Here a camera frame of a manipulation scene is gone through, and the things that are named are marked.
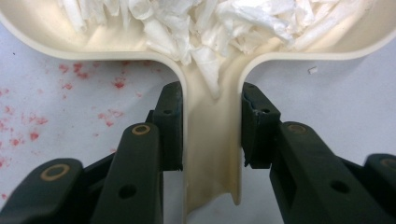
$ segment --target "gray surface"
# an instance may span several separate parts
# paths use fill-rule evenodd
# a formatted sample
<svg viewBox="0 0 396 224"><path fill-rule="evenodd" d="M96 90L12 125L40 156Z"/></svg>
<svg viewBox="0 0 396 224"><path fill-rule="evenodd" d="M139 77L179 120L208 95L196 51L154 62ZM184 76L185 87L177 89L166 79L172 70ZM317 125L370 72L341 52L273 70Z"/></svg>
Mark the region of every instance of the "gray surface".
<svg viewBox="0 0 396 224"><path fill-rule="evenodd" d="M76 62L30 49L2 25L0 48L0 207L45 161L70 157L88 165L111 153L123 129L144 120L155 106L161 86L177 79L162 64L143 62L83 63L89 78L80 79L73 72ZM396 41L351 61L268 62L257 66L247 81L264 91L283 121L311 126L335 154L362 164L371 153L396 154L394 52ZM69 67L65 74L60 64ZM309 74L313 67L318 71ZM117 77L125 78L120 90L114 86ZM40 118L47 122L39 124ZM242 170L242 204L233 206L225 195L193 213L191 223L282 223L268 171ZM181 177L165 174L165 223L180 223Z"/></svg>

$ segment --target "pile of white flakes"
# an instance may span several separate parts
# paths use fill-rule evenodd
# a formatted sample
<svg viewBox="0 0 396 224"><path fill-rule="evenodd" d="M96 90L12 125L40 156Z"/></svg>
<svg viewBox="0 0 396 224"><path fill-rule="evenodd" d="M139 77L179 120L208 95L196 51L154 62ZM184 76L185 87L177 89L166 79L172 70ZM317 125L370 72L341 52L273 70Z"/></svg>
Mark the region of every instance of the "pile of white flakes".
<svg viewBox="0 0 396 224"><path fill-rule="evenodd" d="M289 50L307 49L354 12L362 0L58 0L74 29L107 16L144 24L147 46L184 65L194 60L214 98L219 57L232 46L245 54L278 38Z"/></svg>

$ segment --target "small white crumb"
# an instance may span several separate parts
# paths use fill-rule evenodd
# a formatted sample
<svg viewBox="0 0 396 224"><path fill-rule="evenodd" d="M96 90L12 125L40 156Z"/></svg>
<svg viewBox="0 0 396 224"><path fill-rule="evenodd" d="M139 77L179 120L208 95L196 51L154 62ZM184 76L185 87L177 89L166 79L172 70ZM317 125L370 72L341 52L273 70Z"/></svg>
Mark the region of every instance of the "small white crumb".
<svg viewBox="0 0 396 224"><path fill-rule="evenodd" d="M316 66L308 69L309 75L315 74L317 71L318 71L318 68Z"/></svg>

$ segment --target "cream plastic tray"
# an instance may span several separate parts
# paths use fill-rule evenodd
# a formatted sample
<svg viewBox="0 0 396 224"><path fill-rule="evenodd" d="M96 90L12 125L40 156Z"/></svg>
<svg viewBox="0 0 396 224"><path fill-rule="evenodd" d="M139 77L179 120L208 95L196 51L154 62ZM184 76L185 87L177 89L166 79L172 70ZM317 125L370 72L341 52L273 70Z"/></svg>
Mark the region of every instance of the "cream plastic tray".
<svg viewBox="0 0 396 224"><path fill-rule="evenodd" d="M396 36L396 1L365 0L349 19L305 52L279 52L274 41L251 55L234 51L222 62L221 96L212 99L194 64L183 66L147 49L143 27L120 18L107 27L89 25L78 35L56 0L2 0L0 22L30 47L70 60L153 60L177 74L184 94L185 214L231 193L240 203L240 118L242 84L249 71L270 60L347 60L367 55Z"/></svg>

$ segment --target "white table surface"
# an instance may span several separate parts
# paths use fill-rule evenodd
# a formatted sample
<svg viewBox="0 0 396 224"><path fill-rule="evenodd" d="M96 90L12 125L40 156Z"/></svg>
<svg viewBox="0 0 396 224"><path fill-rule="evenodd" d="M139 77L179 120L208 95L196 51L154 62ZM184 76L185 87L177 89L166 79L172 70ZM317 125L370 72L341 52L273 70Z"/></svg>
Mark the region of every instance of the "white table surface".
<svg viewBox="0 0 396 224"><path fill-rule="evenodd" d="M332 151L363 164L396 154L396 40L357 60L267 62L247 81L282 120L314 128ZM309 74L316 67L318 71ZM41 163L89 165L114 152L122 131L144 121L162 86L177 77L155 62L74 62L30 49L0 24L0 208ZM242 204L224 195L190 223L283 223L267 170L242 168ZM164 223L180 223L182 173L165 174Z"/></svg>

